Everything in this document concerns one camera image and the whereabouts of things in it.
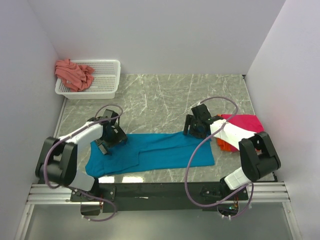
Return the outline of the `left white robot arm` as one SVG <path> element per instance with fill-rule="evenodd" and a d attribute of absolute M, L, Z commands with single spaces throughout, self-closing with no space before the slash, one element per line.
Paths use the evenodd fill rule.
<path fill-rule="evenodd" d="M 52 189 L 69 187 L 74 191 L 81 190 L 88 201 L 96 200 L 100 195 L 99 180 L 77 169 L 78 153 L 94 143 L 104 156 L 110 156 L 111 148 L 125 144 L 128 137 L 120 127 L 122 113 L 123 110 L 116 113 L 105 109 L 103 115 L 95 115 L 67 135 L 45 139 L 35 176 Z"/>

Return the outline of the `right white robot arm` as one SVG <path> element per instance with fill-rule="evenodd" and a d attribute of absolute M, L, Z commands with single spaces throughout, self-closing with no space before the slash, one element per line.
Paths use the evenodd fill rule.
<path fill-rule="evenodd" d="M 198 104 L 191 109 L 192 114 L 185 118 L 183 134 L 202 139 L 188 161 L 184 181 L 188 179 L 189 168 L 199 148 L 209 138 L 225 141 L 239 151 L 241 167 L 225 176 L 219 193 L 230 200 L 237 194 L 237 189 L 255 182 L 280 169 L 281 161 L 270 136 L 265 132 L 245 130 L 229 122 L 230 118 L 211 116 L 205 104 Z"/>

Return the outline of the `blue t shirt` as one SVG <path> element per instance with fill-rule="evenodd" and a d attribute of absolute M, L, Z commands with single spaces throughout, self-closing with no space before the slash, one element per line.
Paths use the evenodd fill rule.
<path fill-rule="evenodd" d="M 104 175 L 185 168 L 195 148 L 202 142 L 182 132 L 128 134 L 127 138 L 126 143 L 112 147 L 111 154 L 106 155 L 92 142 L 86 173 L 99 178 Z"/>

